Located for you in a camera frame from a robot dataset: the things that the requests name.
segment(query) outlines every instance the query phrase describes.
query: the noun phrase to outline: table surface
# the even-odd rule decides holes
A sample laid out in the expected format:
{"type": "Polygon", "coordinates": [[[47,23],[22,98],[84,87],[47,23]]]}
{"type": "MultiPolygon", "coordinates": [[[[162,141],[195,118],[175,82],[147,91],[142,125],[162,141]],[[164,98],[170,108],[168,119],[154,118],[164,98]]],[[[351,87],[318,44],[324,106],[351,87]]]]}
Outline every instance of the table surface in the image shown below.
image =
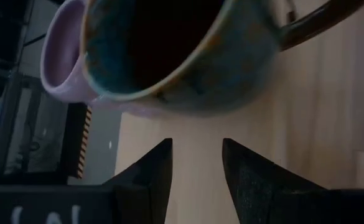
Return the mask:
{"type": "MultiPolygon", "coordinates": [[[[322,3],[296,1],[300,15],[322,3]]],[[[285,10],[278,6],[279,16],[285,10]]],[[[267,89],[232,113],[205,119],[123,114],[116,174],[173,138],[171,224],[238,223],[223,171],[223,138],[323,187],[364,187],[364,8],[278,54],[272,72],[267,89]]]]}

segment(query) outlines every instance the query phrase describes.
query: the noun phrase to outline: blue glazed mug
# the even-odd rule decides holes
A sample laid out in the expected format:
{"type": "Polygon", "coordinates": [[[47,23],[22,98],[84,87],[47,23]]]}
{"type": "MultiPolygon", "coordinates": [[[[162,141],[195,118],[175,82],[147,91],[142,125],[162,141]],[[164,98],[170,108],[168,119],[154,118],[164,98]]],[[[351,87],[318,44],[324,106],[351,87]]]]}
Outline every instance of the blue glazed mug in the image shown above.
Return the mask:
{"type": "Polygon", "coordinates": [[[125,49],[134,3],[89,0],[80,50],[90,86],[114,101],[205,114],[246,103],[263,85],[278,50],[334,26],[364,0],[331,0],[282,28],[274,22],[267,0],[224,0],[194,51],[168,76],[145,89],[134,84],[125,49]]]}

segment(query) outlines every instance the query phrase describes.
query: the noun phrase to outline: mug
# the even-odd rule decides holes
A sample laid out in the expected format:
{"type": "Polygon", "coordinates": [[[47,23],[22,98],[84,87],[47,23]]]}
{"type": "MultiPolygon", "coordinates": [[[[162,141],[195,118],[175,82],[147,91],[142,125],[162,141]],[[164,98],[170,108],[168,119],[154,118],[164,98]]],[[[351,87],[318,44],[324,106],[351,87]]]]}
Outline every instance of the mug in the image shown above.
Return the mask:
{"type": "Polygon", "coordinates": [[[57,10],[46,35],[40,61],[40,77],[45,90],[66,103],[83,102],[93,108],[125,111],[137,116],[160,113],[135,103],[117,103],[97,94],[82,75],[80,31],[84,0],[67,0],[57,10]]]}
{"type": "Polygon", "coordinates": [[[126,68],[130,59],[124,48],[134,4],[129,0],[88,1],[80,47],[85,55],[84,76],[96,92],[118,102],[199,114],[245,104],[266,83],[278,50],[336,25],[364,5],[364,0],[330,0],[282,28],[276,25],[267,0],[224,0],[192,53],[168,76],[145,89],[134,85],[126,68]]]}

